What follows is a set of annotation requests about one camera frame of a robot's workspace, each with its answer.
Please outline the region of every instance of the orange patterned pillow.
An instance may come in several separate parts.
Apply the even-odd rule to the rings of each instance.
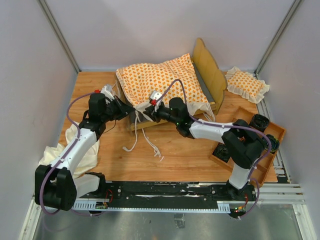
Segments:
[[[140,112],[149,104],[153,90],[163,93],[173,80],[180,79],[189,112],[194,114],[196,110],[202,109],[211,114],[210,104],[201,89],[189,53],[160,64],[140,63],[119,68],[116,76],[127,100]],[[184,99],[179,82],[164,96],[164,104],[168,106],[169,100],[174,97]]]
[[[259,103],[270,88],[265,81],[257,80],[252,74],[242,72],[237,67],[234,67],[227,72],[226,79],[229,92],[241,95],[243,98],[248,99],[249,102],[254,104]]]

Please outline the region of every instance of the white wall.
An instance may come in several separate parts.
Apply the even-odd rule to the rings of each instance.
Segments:
[[[304,1],[260,78],[275,122],[287,128],[282,151],[300,183],[320,237],[320,1]]]
[[[82,70],[179,57],[202,37],[221,69],[254,70],[293,0],[47,0]]]
[[[0,6],[0,235],[17,239],[46,145],[58,142],[76,73],[36,0]]]

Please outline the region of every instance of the black and white robotic arm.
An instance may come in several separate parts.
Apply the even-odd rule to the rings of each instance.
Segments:
[[[113,96],[110,87],[106,85],[101,92],[90,95],[89,109],[79,124],[79,137],[75,136],[50,165],[39,165],[36,169],[37,204],[68,211],[77,198],[87,193],[92,193],[98,198],[104,198],[106,195],[106,179],[103,174],[90,172],[76,179],[73,179],[72,175],[89,148],[103,134],[106,122],[120,120],[135,110],[117,96]],[[225,144],[235,163],[232,175],[226,183],[227,191],[232,198],[236,198],[248,183],[251,169],[264,150],[261,138],[245,129],[223,127],[249,127],[244,120],[222,123],[222,127],[208,126],[204,124],[208,122],[201,119],[195,121],[195,118],[189,116],[187,105],[181,98],[172,98],[169,107],[165,107],[163,102],[156,102],[159,96],[161,94],[158,92],[151,94],[150,102],[153,104],[144,112],[153,121],[166,120],[174,123],[183,137],[209,139]]]

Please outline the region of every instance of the wooden tabletop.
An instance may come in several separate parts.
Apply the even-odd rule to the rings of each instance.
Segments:
[[[80,72],[71,101],[86,93],[101,89],[106,84],[115,83],[114,72]],[[88,109],[89,97],[78,100],[70,110],[70,117],[80,122],[84,111]],[[216,121],[228,123],[237,108],[242,106],[258,113],[255,104],[239,95],[225,92],[225,99],[216,116]],[[65,131],[70,127],[67,118],[64,121],[59,142],[66,145]],[[108,122],[110,129],[114,122]],[[138,130],[138,141],[131,152],[128,149],[135,142],[135,135],[128,131],[127,120],[116,122],[114,129],[100,138],[98,165],[92,172],[103,173],[108,181],[179,181],[179,182],[225,182],[231,173],[210,160],[213,141],[207,139],[190,139],[182,137],[172,123],[164,123],[145,128],[149,140],[160,150],[164,159],[154,157],[153,148],[146,142],[142,130]],[[266,182],[277,182],[273,167]]]

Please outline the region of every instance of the yellow headboard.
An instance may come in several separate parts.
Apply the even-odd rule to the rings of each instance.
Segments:
[[[225,98],[224,90],[228,84],[226,76],[219,69],[214,57],[201,38],[196,39],[192,60],[214,99],[217,108],[213,110],[213,113],[217,115]]]

